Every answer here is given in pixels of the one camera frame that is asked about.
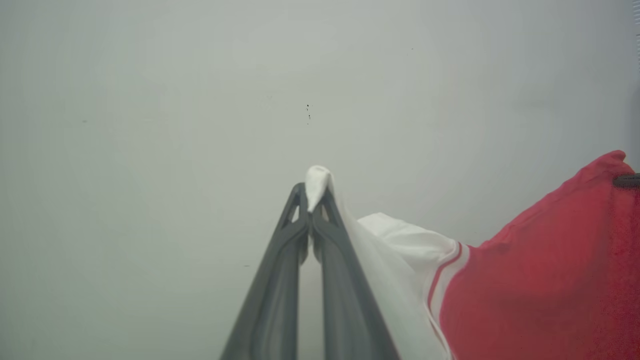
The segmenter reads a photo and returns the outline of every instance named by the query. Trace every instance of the white fabric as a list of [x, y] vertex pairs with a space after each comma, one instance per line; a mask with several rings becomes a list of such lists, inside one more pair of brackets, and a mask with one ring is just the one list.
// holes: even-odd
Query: white fabric
[[[355, 220], [336, 192], [331, 172], [324, 167], [310, 168], [305, 186], [309, 212], [313, 212], [327, 187], [332, 191], [402, 359], [453, 359], [438, 316], [446, 286], [466, 264], [468, 248], [383, 213]], [[435, 283], [439, 268], [440, 280]], [[427, 304], [432, 288], [431, 303]]]

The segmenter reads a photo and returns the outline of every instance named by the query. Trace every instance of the gray surface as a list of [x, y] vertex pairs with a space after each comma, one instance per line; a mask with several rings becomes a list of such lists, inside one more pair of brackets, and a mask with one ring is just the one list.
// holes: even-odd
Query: gray surface
[[629, 7], [1, 1], [1, 358], [218, 357], [311, 165], [475, 244], [604, 152], [640, 168]]

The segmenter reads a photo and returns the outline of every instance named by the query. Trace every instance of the plain background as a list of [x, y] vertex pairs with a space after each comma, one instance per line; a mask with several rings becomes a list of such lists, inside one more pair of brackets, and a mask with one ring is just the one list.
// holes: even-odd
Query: plain background
[[631, 2], [1, 0], [0, 357], [216, 359], [311, 165], [474, 245], [640, 168]]

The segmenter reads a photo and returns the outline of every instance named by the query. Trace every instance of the red fabric corner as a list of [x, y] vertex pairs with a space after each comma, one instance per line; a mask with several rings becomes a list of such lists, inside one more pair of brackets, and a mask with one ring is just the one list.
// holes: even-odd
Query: red fabric corner
[[640, 359], [640, 191], [603, 155], [470, 248], [440, 313], [457, 360]]

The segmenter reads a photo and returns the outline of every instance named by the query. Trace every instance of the white wall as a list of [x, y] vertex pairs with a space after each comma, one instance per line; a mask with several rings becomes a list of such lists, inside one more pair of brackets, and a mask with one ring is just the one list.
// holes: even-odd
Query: white wall
[[310, 165], [472, 244], [607, 151], [640, 168], [630, 7], [0, 1], [0, 357], [216, 359]]

